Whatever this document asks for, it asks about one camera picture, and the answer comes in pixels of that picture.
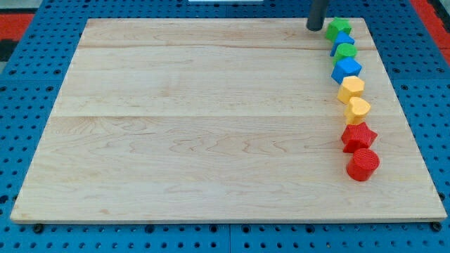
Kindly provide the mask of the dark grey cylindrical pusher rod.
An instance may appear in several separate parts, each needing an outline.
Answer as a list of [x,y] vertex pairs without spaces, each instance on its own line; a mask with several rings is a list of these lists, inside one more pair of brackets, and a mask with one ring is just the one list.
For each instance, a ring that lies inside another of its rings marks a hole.
[[312,32],[323,28],[330,0],[312,0],[306,27]]

